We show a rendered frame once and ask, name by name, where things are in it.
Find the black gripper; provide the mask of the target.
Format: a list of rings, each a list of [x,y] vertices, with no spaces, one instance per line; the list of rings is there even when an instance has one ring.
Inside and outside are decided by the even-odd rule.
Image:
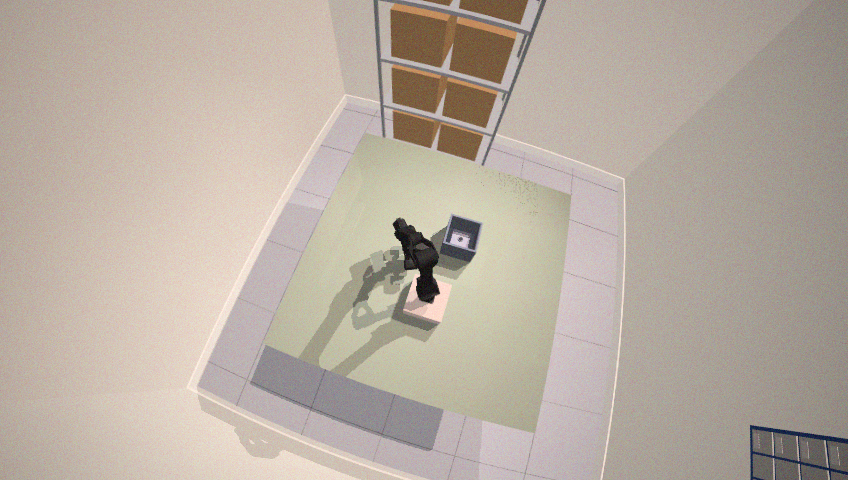
[[[409,249],[407,250],[407,249],[404,249],[404,248],[402,247],[402,251],[404,252],[404,259],[405,259],[405,261],[404,261],[404,269],[405,269],[405,270],[416,270],[416,269],[418,269],[417,267],[415,267],[415,265],[414,265],[414,263],[413,263],[413,261],[412,261],[412,259],[411,259]],[[412,252],[412,254],[413,254],[413,253],[415,253],[415,247],[413,247],[413,252]]]

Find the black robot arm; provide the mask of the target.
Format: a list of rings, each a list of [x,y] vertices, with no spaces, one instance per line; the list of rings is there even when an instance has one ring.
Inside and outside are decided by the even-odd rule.
[[[437,281],[433,278],[433,267],[437,265],[439,258],[435,246],[430,240],[424,238],[421,232],[417,232],[414,226],[407,226],[403,218],[397,218],[393,226],[395,237],[404,249],[409,249],[411,259],[420,271],[420,277],[416,278],[416,292],[419,300],[434,303],[435,297],[440,295]],[[413,247],[415,247],[415,253],[412,254]]]

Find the white square plate with hole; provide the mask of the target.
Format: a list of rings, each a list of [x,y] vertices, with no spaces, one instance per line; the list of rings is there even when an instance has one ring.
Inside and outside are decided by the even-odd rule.
[[[468,248],[470,238],[471,238],[471,233],[467,233],[467,232],[464,232],[464,231],[454,229],[452,236],[451,236],[450,243]]]

